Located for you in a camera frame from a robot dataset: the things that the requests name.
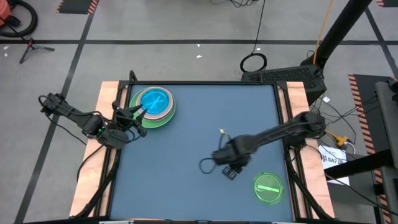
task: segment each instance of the yellow cable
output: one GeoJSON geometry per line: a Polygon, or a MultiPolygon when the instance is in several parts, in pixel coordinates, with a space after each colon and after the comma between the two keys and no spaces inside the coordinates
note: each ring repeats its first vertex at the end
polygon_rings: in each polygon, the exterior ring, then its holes
{"type": "Polygon", "coordinates": [[[319,41],[321,41],[322,34],[323,34],[323,29],[325,28],[326,22],[327,22],[327,20],[329,18],[329,14],[330,14],[330,11],[331,11],[331,7],[333,5],[333,1],[334,0],[330,0],[328,12],[326,13],[325,19],[323,20],[321,32],[319,33],[319,37],[318,37],[318,40],[317,40],[317,45],[315,46],[315,52],[313,54],[313,62],[312,62],[313,64],[315,64],[315,61],[317,60],[319,41]]]}

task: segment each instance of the black floor stripe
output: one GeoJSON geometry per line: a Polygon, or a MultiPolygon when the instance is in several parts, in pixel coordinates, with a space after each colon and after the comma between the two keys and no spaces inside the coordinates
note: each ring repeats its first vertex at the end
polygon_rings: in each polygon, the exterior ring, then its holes
{"type": "Polygon", "coordinates": [[[381,32],[376,24],[376,21],[374,20],[373,15],[372,15],[371,11],[369,10],[369,8],[366,8],[365,14],[368,17],[369,23],[371,24],[372,29],[373,29],[378,41],[380,41],[381,49],[383,50],[384,56],[386,57],[387,62],[390,65],[392,73],[394,74],[395,77],[398,77],[397,64],[396,64],[394,58],[392,57],[390,50],[388,49],[388,46],[386,44],[386,41],[384,41],[383,36],[381,35],[381,32]]]}
{"type": "MultiPolygon", "coordinates": [[[[36,44],[79,44],[81,40],[35,40],[36,44]]],[[[258,40],[258,44],[266,45],[315,45],[316,40],[258,40]]],[[[398,40],[385,40],[386,45],[398,45],[398,40]]],[[[0,40],[0,44],[25,44],[22,40],[0,40]]],[[[254,40],[85,40],[84,44],[254,44],[254,40]]],[[[343,40],[340,45],[380,45],[378,40],[343,40]]]]}
{"type": "MultiPolygon", "coordinates": [[[[80,59],[81,51],[83,50],[83,46],[85,44],[85,40],[87,38],[88,31],[90,29],[90,25],[91,25],[91,23],[93,21],[93,16],[94,16],[94,14],[88,16],[88,18],[87,18],[85,28],[83,30],[83,33],[81,35],[78,47],[76,49],[75,55],[74,55],[74,57],[72,59],[71,65],[70,65],[67,78],[65,80],[65,83],[63,84],[62,94],[65,97],[67,96],[70,84],[72,82],[72,78],[73,78],[73,76],[75,74],[76,67],[77,67],[79,59],[80,59]]],[[[59,116],[54,116],[53,117],[53,121],[55,123],[57,123],[58,120],[59,120],[59,116]]],[[[18,213],[17,213],[16,219],[15,219],[15,222],[14,222],[15,224],[20,224],[20,223],[24,222],[24,219],[25,219],[25,216],[26,216],[26,212],[28,210],[30,201],[32,200],[32,196],[33,196],[33,193],[35,191],[37,182],[39,181],[40,173],[42,172],[42,169],[43,169],[45,158],[47,157],[47,153],[48,153],[48,151],[50,149],[50,145],[51,145],[52,138],[54,136],[55,128],[56,128],[56,126],[53,123],[50,123],[49,129],[47,131],[47,134],[45,135],[45,139],[44,139],[42,148],[41,148],[40,153],[39,153],[39,157],[37,158],[36,165],[34,167],[32,175],[30,177],[29,184],[28,184],[28,186],[26,188],[26,191],[25,191],[24,197],[22,199],[21,205],[20,205],[20,207],[18,209],[18,213]]]]}

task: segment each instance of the blue table surface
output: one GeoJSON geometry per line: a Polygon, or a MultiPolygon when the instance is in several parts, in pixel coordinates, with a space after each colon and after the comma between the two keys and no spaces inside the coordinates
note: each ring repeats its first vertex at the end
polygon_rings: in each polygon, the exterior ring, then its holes
{"type": "MultiPolygon", "coordinates": [[[[133,97],[145,85],[134,85],[133,97]]],[[[174,117],[128,144],[121,154],[111,218],[292,222],[282,141],[262,146],[234,180],[223,167],[202,174],[200,159],[218,149],[219,128],[234,136],[256,134],[279,124],[272,86],[161,85],[174,96],[174,117]],[[286,193],[268,206],[252,192],[262,171],[277,174],[286,193]]],[[[203,163],[210,169],[212,162],[203,163]]]]}

